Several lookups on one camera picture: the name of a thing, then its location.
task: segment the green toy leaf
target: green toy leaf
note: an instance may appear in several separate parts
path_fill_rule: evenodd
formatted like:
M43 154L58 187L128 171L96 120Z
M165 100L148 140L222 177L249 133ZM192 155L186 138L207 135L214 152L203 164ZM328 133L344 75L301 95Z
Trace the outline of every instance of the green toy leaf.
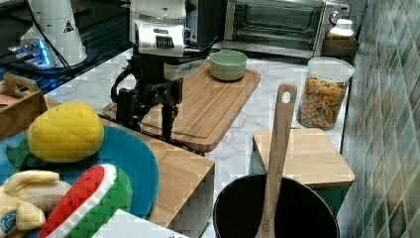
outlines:
M9 161L15 165L13 174L20 172L23 167L44 167L48 164L31 153L27 137L24 137L16 148L7 146L6 155Z
M13 170L13 174L17 173L21 170L25 159L31 154L28 145L28 138L24 137L18 147L14 148L11 146L7 146L6 148L6 155L9 161L15 164L15 169Z

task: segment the toy watermelon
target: toy watermelon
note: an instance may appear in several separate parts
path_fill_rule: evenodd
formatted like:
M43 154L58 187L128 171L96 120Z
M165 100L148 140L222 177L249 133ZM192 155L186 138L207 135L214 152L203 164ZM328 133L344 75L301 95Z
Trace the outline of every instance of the toy watermelon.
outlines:
M132 197L123 170L107 164L92 167L58 203L39 237L92 237L117 209L130 210Z

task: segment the oven door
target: oven door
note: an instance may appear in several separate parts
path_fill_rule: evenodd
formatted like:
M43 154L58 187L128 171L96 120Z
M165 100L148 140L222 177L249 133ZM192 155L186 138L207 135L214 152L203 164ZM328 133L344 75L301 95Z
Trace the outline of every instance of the oven door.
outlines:
M225 40L245 50L311 58L324 5L318 0L229 1Z

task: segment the wooden spoon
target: wooden spoon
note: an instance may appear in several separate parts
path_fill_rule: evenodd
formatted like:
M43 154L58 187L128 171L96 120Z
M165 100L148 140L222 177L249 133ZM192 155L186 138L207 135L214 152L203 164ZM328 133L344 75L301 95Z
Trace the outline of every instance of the wooden spoon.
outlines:
M290 100L283 101L284 93L290 93ZM283 83L278 88L275 103L274 122L272 126L271 147L269 150L268 170L263 199L262 221L257 238L274 238L274 218L280 193L281 178L290 134L291 119L293 118L294 103L296 101L296 86Z

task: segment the wooden crate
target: wooden crate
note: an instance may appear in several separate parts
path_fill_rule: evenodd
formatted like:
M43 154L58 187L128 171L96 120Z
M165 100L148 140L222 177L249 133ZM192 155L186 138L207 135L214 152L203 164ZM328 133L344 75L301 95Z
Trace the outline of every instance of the wooden crate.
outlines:
M6 72L0 82L0 141L26 131L47 111L43 93L33 80ZM27 87L21 91L18 85Z

